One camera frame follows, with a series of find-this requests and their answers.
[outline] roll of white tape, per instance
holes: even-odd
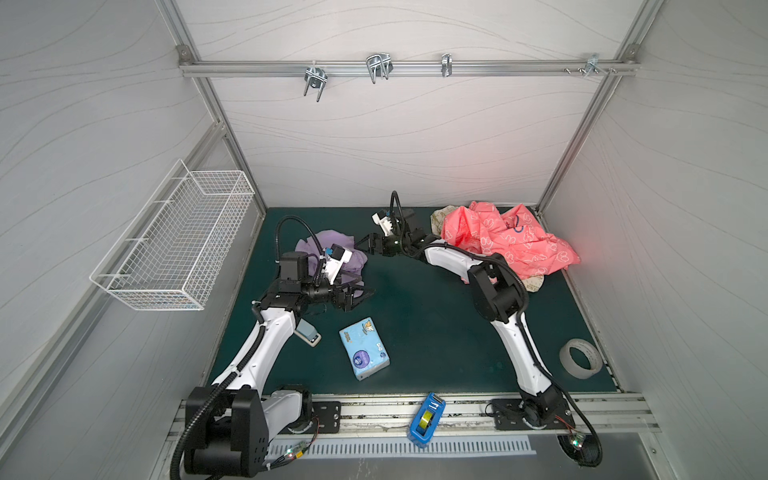
[[[582,352],[589,360],[589,370],[582,369],[576,362],[574,362],[571,356],[571,349],[576,349]],[[598,349],[594,348],[594,345],[586,340],[572,339],[560,349],[560,363],[563,364],[565,371],[576,377],[577,379],[588,379],[595,373],[600,372],[603,368],[603,359],[600,357]]]

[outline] purple cloth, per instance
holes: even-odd
[[[324,250],[326,248],[330,248],[334,243],[340,247],[346,248],[347,250],[351,250],[352,258],[349,259],[349,262],[342,265],[342,270],[354,273],[356,275],[362,274],[362,266],[366,264],[368,257],[360,250],[355,250],[355,237],[348,237],[347,235],[339,233],[335,230],[323,230],[317,234],[317,240],[320,241],[320,246],[323,247]],[[309,237],[306,240],[299,240],[299,243],[296,244],[295,250],[297,252],[314,253],[315,255],[319,256],[317,246],[315,245],[315,241],[312,240],[312,237]],[[310,257],[310,275],[315,274],[316,268],[317,259],[315,257]],[[347,283],[351,280],[354,280],[354,278],[342,273],[342,283]]]

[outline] white wire mesh basket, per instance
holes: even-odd
[[[134,310],[202,310],[253,198],[240,170],[179,163],[91,274]]]

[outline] dark green mat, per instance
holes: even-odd
[[[435,208],[414,209],[429,228]],[[254,325],[250,302],[261,297],[275,274],[274,229],[287,214],[303,218],[316,232],[337,230],[356,239],[378,228],[374,208],[271,208],[248,265],[237,302],[224,333],[210,379],[232,361]],[[296,222],[286,222],[280,236],[283,251],[309,235]],[[407,257],[369,255],[362,278],[376,295],[344,313],[322,305],[306,316],[323,336],[312,348],[296,336],[286,342],[266,381],[265,392],[287,383],[309,387],[312,393],[413,393],[517,391],[515,371],[495,329],[472,305],[469,287],[442,268]],[[339,338],[339,330],[370,316],[391,364],[358,381]],[[562,368],[558,353],[572,338],[592,340],[571,291],[559,272],[531,294],[526,313],[539,354],[563,387],[573,392],[613,392],[613,380],[603,368],[579,380]]]

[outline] pink fabric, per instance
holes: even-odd
[[[442,237],[469,252],[500,253],[520,278],[581,263],[568,242],[545,232],[523,204],[500,215],[494,204],[472,202],[445,217]]]

